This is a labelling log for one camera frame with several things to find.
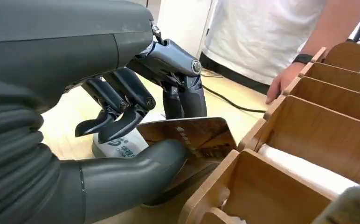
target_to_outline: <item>black cable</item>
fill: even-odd
[[[206,87],[206,86],[204,86],[204,85],[202,85],[202,86],[203,86],[203,88],[204,88],[205,90],[207,90],[207,91],[211,92],[212,94],[215,94],[216,96],[222,98],[222,99],[225,100],[227,103],[231,104],[232,106],[236,107],[236,108],[239,109],[239,110],[248,111],[248,112],[254,112],[254,113],[265,113],[264,110],[255,110],[255,109],[249,109],[249,108],[244,108],[244,107],[238,106],[238,105],[236,105],[234,102],[232,102],[231,100],[227,99],[225,96],[223,96],[223,95],[221,95],[221,94],[219,94],[219,93],[217,93],[217,92],[209,89],[208,87]]]

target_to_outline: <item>white paper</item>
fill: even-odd
[[[305,180],[312,182],[334,194],[340,195],[347,188],[358,185],[337,173],[322,168],[299,157],[262,145],[259,154],[268,157]]]

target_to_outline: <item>tabletop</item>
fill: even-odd
[[[140,77],[140,80],[154,96],[156,107],[150,111],[164,114],[162,89]],[[202,83],[237,105],[266,110],[265,96],[223,77],[202,77]],[[226,101],[205,90],[209,117],[222,117],[238,144],[249,129],[263,116],[261,113],[245,112],[228,104]],[[94,119],[100,111],[99,105],[81,87],[76,87],[64,94],[59,103],[43,114],[44,143],[61,160],[93,158],[91,152],[92,135],[76,138],[74,129],[86,119]],[[167,224],[177,223],[180,210],[198,185],[191,187],[173,200],[157,208],[138,206],[116,216],[97,222],[97,224],[155,224],[165,220]]]

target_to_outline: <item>wooden organizer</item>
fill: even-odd
[[[330,65],[323,53],[187,201],[180,224],[306,224],[337,197],[258,154],[263,144],[360,183],[360,60],[343,62],[360,58],[360,45],[334,47]]]

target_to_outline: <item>brown card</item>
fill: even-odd
[[[223,118],[172,119],[140,124],[138,131],[148,145],[165,139],[177,139],[191,157],[221,161],[232,149],[234,138]]]

